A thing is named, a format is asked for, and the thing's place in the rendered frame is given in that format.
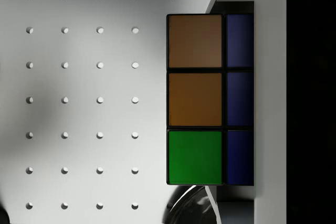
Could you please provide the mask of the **puzzle cube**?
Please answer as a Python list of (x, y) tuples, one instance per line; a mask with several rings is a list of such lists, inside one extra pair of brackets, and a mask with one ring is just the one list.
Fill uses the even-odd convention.
[(169, 185), (254, 184), (253, 14), (166, 17)]

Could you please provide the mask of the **black plate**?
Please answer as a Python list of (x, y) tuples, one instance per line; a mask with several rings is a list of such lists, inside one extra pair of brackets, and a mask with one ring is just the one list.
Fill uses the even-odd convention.
[(177, 186), (167, 201), (162, 224), (217, 224), (205, 186)]

